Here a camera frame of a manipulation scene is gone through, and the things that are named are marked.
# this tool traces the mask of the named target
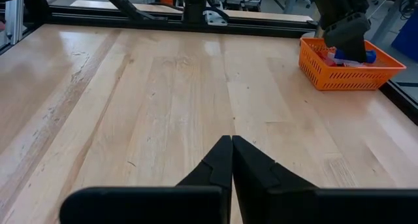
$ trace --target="orange plastic basket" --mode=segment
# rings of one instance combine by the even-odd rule
[[[327,56],[323,39],[301,38],[299,66],[318,90],[375,90],[406,67],[367,40],[366,50],[375,50],[376,62],[367,67],[330,67],[316,54]]]

